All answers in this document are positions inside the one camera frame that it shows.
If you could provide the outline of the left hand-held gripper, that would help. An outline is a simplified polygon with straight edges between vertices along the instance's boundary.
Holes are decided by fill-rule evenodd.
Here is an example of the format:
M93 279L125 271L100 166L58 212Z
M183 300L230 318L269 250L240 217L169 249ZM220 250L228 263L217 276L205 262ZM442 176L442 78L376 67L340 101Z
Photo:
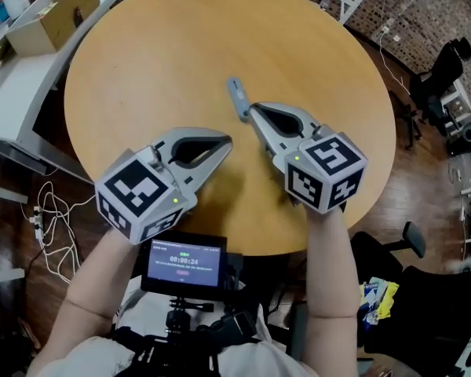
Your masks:
M126 150L95 183L97 209L137 245L176 225L232 150L232 138L202 127L176 127L139 152ZM172 164L172 173L162 163ZM180 186L193 192L183 192Z

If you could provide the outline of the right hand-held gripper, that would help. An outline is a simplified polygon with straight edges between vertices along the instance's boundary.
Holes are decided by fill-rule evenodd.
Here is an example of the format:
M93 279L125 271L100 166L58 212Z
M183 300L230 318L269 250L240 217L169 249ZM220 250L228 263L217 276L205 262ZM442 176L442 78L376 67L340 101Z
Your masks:
M325 214L358 192L367 158L344 133L326 125L315 130L318 122L307 111L277 102L252 104L249 120L299 203ZM304 134L312 136L302 140Z

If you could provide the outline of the blue and white snack packet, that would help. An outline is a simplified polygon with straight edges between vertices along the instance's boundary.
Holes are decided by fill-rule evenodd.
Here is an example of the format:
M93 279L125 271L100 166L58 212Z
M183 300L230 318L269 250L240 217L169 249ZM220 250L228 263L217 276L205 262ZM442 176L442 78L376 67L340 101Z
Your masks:
M375 303L378 300L378 290L381 286L381 279L377 277L372 277L369 283L366 285L366 294L365 298L370 307L374 307Z

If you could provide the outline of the person's right forearm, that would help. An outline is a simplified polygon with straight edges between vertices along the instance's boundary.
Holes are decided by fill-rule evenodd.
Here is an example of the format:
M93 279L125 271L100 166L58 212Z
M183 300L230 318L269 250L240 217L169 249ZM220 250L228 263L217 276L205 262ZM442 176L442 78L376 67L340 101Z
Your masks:
M360 289L343 213L307 209L306 301L302 360L319 377L359 377Z

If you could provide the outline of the person's left forearm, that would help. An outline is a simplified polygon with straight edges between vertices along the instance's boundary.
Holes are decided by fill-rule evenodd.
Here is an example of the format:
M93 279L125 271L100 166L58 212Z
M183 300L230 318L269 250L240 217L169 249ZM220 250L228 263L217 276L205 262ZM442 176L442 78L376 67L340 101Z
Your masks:
M31 362L27 377L36 377L80 343L109 333L139 251L116 229L103 236L71 280L48 341Z

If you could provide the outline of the round wooden table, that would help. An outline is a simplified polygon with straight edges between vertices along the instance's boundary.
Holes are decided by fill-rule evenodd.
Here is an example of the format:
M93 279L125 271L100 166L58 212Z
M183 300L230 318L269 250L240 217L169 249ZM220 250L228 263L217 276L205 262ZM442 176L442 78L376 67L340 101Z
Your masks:
M97 180L127 149L178 126L231 136L227 159L178 228L226 236L231 251L275 255L305 248L305 211L274 178L227 81L251 101L303 108L345 133L368 159L347 202L355 225L389 179L395 119L385 84L366 50L309 0L125 0L79 45L64 91L75 154Z

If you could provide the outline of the black chest monitor screen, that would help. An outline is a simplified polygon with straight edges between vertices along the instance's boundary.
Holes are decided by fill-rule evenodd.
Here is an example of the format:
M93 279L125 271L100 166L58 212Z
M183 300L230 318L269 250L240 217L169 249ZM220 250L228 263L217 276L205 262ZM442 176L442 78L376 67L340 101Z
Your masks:
M227 239L168 230L150 239L143 291L220 301L225 297Z

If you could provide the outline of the white power strip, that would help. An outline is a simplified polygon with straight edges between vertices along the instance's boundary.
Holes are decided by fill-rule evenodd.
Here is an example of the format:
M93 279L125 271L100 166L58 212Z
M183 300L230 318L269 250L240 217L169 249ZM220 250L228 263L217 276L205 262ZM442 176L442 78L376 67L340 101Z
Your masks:
M35 239L41 244L44 244L44 224L43 224L43 209L40 206L34 206L33 215L29 218L29 222L34 226Z

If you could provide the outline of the white cabinet desk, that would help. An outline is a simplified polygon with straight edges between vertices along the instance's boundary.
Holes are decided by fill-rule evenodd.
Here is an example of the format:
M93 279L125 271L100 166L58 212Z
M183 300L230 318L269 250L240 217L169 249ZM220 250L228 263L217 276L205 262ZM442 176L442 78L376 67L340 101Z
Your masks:
M89 175L75 159L34 132L35 121L47 93L58 81L79 44L94 24L120 0L100 0L57 53L20 58L17 55L0 64L0 154L39 174L46 164L91 183Z

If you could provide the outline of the cardboard box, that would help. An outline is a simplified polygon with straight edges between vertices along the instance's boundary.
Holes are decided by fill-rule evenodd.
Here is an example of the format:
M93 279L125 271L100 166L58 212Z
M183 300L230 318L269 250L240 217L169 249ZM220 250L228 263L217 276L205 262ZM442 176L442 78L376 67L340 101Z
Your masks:
M36 0L5 36L21 57L55 53L99 4L100 0Z

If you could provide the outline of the person's white shirt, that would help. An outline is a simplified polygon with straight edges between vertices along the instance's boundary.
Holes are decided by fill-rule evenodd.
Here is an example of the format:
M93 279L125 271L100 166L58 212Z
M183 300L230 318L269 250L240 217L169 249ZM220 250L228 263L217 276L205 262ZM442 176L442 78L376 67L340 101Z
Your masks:
M161 335L165 328L170 298L140 289L141 278L130 280L115 327L129 328L139 335ZM271 342L257 309L256 342L230 346L217 355L221 377L310 377L309 369ZM152 377L150 365L142 365L131 350L113 338L93 337L78 344L66 357L47 364L38 377Z

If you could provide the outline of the black mesh office chair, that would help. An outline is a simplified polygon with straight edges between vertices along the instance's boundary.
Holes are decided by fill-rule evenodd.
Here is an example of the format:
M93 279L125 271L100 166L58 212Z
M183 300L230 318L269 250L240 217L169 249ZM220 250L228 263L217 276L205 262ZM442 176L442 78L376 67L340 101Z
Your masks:
M380 278L382 294L389 282L400 285L390 317L377 325L366 325L363 318L378 307L360 307L358 346L365 353L391 357L421 377L462 375L457 363L471 342L471 271L433 274L403 267L394 251L411 249L419 258L426 252L424 236L410 221L396 242L382 244L367 232L357 232L351 246L360 284ZM471 355L466 365L471 366Z

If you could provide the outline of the black chest harness mount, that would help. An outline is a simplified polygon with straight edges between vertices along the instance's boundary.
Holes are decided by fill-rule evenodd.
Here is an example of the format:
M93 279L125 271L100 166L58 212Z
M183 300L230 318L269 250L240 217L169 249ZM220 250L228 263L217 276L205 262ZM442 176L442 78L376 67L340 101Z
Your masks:
M213 310L214 305L196 305L183 298L170 301L166 337L140 335L129 327L111 336L133 353L130 364L115 377L221 377L218 355L231 346L257 343L259 304L250 299L229 304L225 314L211 325L192 330L188 309Z

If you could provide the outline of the white metal rack frame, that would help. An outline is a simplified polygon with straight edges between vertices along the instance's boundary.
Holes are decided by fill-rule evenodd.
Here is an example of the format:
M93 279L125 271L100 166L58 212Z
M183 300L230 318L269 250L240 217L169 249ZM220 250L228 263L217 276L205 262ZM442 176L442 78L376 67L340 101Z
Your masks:
M28 202L27 196L2 187L0 187L0 198L20 204L27 204ZM20 280L23 278L25 278L25 271L22 268L0 270L0 283Z

